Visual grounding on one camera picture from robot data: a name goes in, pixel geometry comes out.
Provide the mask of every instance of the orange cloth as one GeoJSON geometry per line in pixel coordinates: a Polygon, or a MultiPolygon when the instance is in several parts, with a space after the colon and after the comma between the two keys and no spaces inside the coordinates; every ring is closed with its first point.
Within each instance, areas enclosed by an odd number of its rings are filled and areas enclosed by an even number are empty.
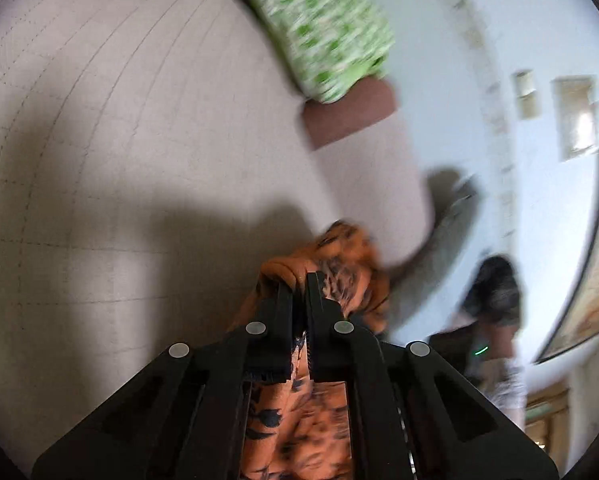
{"type": "MultiPolygon", "coordinates": [[[[261,299],[283,281],[303,290],[307,272],[325,275],[324,295],[338,301],[345,317],[363,312],[375,333],[386,326],[388,277],[377,267],[376,250],[360,227],[336,222],[291,256],[263,264],[255,290],[233,323],[247,323],[261,299]]],[[[352,478],[348,408],[343,383],[308,378],[305,338],[295,342],[293,372],[284,384],[255,384],[250,395],[242,475],[252,480],[352,478]]]]}

